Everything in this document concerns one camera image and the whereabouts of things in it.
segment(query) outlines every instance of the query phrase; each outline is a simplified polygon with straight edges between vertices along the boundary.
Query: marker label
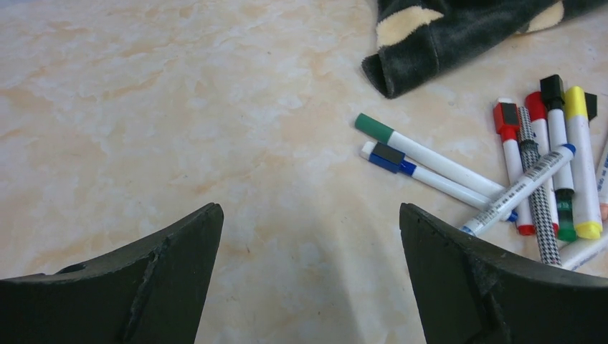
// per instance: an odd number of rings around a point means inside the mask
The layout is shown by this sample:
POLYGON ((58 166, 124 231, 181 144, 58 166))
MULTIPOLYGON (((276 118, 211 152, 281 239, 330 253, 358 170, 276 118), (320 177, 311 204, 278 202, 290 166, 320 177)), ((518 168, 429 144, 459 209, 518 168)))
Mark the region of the marker label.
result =
POLYGON ((517 185, 514 188, 508 188, 504 191, 497 199, 497 203, 494 203, 485 211, 480 212, 472 220, 479 223, 481 226, 488 225, 495 217, 497 217, 503 210, 505 204, 507 204, 512 198, 519 194, 529 184, 536 182, 542 178, 551 168, 559 164, 564 159, 564 155, 560 152, 554 151, 541 160, 538 161, 537 165, 527 170, 523 176, 516 182, 517 185))

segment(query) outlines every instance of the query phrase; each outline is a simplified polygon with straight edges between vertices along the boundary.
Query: tabletop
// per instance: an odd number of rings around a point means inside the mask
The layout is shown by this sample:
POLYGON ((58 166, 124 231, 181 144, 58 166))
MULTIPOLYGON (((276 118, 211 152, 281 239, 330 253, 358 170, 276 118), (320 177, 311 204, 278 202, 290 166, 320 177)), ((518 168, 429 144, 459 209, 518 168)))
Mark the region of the tabletop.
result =
MULTIPOLYGON (((560 74, 599 96, 602 9, 395 100, 361 71, 374 0, 0 1, 0 278, 57 272, 216 202, 196 343, 423 343, 398 218, 476 214, 359 158, 366 113, 506 185, 491 110, 560 74)), ((482 236, 538 259, 501 223, 482 236)), ((608 277, 606 254, 581 271, 608 277)))

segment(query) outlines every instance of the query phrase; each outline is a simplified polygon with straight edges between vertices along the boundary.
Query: dark fabric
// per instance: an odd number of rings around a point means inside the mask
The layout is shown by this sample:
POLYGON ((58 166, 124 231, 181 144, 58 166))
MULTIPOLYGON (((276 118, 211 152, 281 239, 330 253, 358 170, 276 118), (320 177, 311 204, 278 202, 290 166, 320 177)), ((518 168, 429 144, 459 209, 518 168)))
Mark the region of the dark fabric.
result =
MULTIPOLYGON (((413 90, 453 70, 518 32, 556 0, 378 0, 378 23, 412 6, 443 17, 414 30, 400 42, 380 47, 362 62, 365 75, 385 97, 413 90)), ((559 20, 579 16, 608 0, 564 0, 559 20)))

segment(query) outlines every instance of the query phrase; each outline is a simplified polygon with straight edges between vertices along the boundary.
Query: green marker cap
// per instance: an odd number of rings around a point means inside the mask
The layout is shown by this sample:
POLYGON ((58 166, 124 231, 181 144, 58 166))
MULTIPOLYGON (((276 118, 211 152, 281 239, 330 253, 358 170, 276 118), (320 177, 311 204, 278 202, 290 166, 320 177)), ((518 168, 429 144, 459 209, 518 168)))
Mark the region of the green marker cap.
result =
POLYGON ((574 230, 574 221, 572 219, 572 201, 571 194, 568 191, 556 191, 557 200, 557 215, 559 218, 559 230, 557 231, 557 239, 563 242, 575 242, 576 231, 574 230))
POLYGON ((574 230, 574 226, 570 224, 570 227, 564 228, 562 224, 559 224, 559 231, 557 232, 557 239, 560 239, 563 242, 575 242, 576 241, 576 231, 574 230))
POLYGON ((355 120, 355 128, 384 144, 389 142, 392 133, 395 131, 364 113, 360 113, 355 120))

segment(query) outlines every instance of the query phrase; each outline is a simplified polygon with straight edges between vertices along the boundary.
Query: yellow marker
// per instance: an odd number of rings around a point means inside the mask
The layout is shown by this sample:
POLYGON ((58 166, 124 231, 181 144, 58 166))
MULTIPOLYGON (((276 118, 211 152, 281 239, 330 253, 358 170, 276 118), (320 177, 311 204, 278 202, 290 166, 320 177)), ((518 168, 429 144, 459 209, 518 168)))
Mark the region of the yellow marker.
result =
POLYGON ((564 98, 568 143, 576 147, 576 154, 571 163, 574 179, 572 199, 574 230, 581 238, 599 239, 602 233, 602 213, 599 210, 585 92, 582 88, 574 86, 566 91, 564 98))

